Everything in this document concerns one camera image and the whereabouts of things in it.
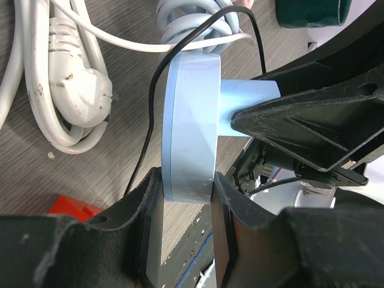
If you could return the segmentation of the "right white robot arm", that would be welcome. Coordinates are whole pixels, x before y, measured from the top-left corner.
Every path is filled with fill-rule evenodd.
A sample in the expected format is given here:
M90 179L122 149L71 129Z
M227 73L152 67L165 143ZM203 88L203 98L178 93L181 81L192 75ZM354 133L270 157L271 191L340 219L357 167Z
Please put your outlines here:
M230 173L240 192L273 214L376 205L359 191L367 165L383 156L383 2L260 79L281 95L232 118L252 137Z

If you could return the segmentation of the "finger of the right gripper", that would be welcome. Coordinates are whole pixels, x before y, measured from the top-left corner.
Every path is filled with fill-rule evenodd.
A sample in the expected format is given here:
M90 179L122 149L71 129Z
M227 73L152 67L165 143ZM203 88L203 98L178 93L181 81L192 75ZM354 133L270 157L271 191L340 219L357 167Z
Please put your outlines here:
M321 89L383 64L383 1L375 1L335 37L257 80L274 80L282 95Z

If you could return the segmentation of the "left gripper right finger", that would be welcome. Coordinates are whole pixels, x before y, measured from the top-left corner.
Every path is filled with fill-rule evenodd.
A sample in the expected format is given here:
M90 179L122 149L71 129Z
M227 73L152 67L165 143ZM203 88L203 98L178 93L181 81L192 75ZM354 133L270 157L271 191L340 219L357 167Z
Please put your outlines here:
M382 287L383 205L337 191L334 209L274 215L222 173L211 200L218 287Z

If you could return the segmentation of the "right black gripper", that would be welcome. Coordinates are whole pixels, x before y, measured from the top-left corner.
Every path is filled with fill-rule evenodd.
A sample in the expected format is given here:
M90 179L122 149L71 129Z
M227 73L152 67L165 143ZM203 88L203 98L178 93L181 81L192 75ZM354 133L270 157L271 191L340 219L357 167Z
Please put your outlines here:
M296 181L326 190L361 187L368 184L365 166L345 164L368 162L383 145L383 90L280 97L236 112L230 124L255 138L230 167L230 180L246 196ZM268 166L294 175L257 188Z

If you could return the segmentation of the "blue round socket hub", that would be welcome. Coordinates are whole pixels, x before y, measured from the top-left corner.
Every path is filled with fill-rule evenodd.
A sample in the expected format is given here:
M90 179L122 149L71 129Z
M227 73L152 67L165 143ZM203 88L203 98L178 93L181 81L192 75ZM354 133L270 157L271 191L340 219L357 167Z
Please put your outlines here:
M164 94L161 174L167 201L209 204L217 156L221 59L181 52Z

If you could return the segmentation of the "red cube plug adapter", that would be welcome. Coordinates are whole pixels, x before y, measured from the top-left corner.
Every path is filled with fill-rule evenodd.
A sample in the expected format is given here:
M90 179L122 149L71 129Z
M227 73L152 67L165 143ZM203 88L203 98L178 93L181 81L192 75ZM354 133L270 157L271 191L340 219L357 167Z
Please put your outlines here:
M68 196L59 195L47 213L63 214L71 216L81 222L86 222L101 212L103 212L102 208L90 205Z

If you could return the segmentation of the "blue cube usb charger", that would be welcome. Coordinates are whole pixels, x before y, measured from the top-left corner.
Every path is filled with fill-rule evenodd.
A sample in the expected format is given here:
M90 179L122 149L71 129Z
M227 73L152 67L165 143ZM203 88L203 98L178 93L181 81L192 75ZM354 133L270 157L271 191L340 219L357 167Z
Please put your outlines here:
M223 79L221 81L218 135L248 137L231 128L233 114L280 96L278 85L273 80Z

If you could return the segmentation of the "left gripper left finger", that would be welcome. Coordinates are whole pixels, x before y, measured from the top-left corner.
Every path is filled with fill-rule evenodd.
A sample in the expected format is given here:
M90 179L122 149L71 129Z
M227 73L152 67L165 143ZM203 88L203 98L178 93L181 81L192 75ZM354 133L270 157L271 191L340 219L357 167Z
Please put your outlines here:
M87 222L65 215L1 217L2 287L157 287L164 198L152 168Z

